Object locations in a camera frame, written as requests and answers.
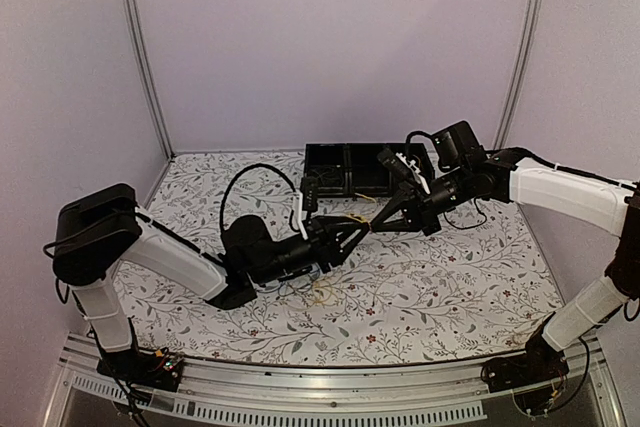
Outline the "left arm base electronics board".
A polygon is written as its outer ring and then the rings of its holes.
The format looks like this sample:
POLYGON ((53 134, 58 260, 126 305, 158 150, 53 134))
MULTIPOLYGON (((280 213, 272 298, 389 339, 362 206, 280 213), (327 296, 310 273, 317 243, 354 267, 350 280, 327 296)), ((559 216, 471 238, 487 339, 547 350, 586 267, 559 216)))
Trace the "left arm base electronics board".
POLYGON ((119 352, 106 352, 98 344, 100 361, 97 372, 118 381, 176 392, 180 385, 184 356, 171 353, 167 348, 155 352, 142 352, 134 344, 119 352))

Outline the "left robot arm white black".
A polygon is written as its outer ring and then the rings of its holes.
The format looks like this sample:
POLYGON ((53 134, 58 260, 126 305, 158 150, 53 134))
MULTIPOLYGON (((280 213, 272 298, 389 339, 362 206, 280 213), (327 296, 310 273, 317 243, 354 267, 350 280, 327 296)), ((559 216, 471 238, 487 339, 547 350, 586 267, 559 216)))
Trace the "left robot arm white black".
POLYGON ((318 216, 276 241, 262 218, 245 215, 223 228, 225 251, 216 257, 153 219, 134 189, 119 183, 64 206, 56 238, 43 252, 77 299, 102 357, 126 380, 138 381, 149 362, 109 278, 119 263, 137 264, 229 311, 253 302, 259 286, 341 265, 368 232, 347 217, 318 216))

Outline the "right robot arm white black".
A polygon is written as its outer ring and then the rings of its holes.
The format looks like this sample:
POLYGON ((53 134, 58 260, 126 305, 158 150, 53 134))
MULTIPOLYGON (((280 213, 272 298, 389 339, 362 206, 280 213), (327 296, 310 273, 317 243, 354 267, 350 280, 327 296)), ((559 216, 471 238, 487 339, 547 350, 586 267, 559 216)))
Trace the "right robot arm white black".
POLYGON ((546 161, 524 148, 488 152, 455 148, 440 154, 442 176, 426 181, 405 155, 383 150, 379 161, 399 181, 399 192, 372 222, 375 231, 439 230, 445 213, 470 200, 515 203, 544 217, 553 236, 593 254, 614 247, 603 273, 557 310, 533 335, 517 374, 537 383, 560 352, 620 308, 639 298, 639 188, 620 180, 546 161), (575 224, 584 240, 567 232, 575 224))

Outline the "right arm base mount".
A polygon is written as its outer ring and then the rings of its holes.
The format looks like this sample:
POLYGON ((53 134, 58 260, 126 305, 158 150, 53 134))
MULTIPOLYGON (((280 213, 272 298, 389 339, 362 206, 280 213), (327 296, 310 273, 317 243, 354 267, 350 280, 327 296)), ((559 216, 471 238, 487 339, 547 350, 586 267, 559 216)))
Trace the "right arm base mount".
POLYGON ((539 416, 553 407, 568 373, 564 352, 535 335, 526 342, 523 353, 486 361, 480 378, 491 393, 527 387, 514 396, 515 404, 522 413, 539 416))

